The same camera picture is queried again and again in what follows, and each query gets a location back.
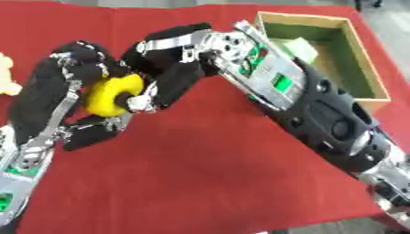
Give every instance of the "yellow object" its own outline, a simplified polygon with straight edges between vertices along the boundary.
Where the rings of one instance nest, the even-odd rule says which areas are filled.
[[[122,78],[110,78],[95,83],[86,98],[85,110],[102,117],[112,117],[126,112],[115,105],[115,97],[122,92],[138,95],[144,88],[144,82],[137,74]]]
[[[0,53],[0,94],[15,96],[21,91],[21,86],[11,78],[12,67],[13,60]]]

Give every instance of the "green led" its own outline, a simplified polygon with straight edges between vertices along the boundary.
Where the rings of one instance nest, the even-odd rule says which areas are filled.
[[[274,87],[280,92],[286,92],[292,85],[292,80],[286,77],[284,74],[277,73],[273,79]]]
[[[17,169],[13,167],[8,167],[5,171],[10,174],[21,175],[21,172],[19,172]]]
[[[0,212],[5,212],[7,210],[12,199],[12,194],[0,194]]]
[[[15,169],[14,167],[9,166],[5,171],[6,171],[7,173],[14,174],[14,175],[18,175],[18,176],[29,176],[29,177],[32,177],[32,176],[36,176],[36,174],[37,174],[38,171],[39,171],[39,168],[30,168],[30,169],[28,169],[28,170],[25,171],[25,172],[20,172],[20,171],[18,171],[17,169]]]

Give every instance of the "red table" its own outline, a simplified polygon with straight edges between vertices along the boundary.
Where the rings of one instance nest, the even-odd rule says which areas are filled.
[[[393,102],[377,117],[410,150],[407,83],[350,7],[0,3],[0,51],[15,60],[22,82],[40,58],[73,39],[101,43],[119,56],[148,32],[200,21],[229,29],[234,21],[253,21],[258,10],[348,17],[391,92]],[[10,101],[0,97],[2,113]],[[167,111],[136,116],[111,142],[58,150],[19,233],[239,234],[381,213],[364,184],[310,152],[217,77]]]

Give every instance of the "gray floor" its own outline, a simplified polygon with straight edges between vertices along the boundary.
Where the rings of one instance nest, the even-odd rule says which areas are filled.
[[[60,0],[109,7],[184,7],[204,4],[353,5],[353,0]],[[384,0],[382,8],[363,1],[361,15],[382,42],[398,68],[410,80],[410,0]],[[385,226],[357,218],[294,228],[289,234],[383,234]]]

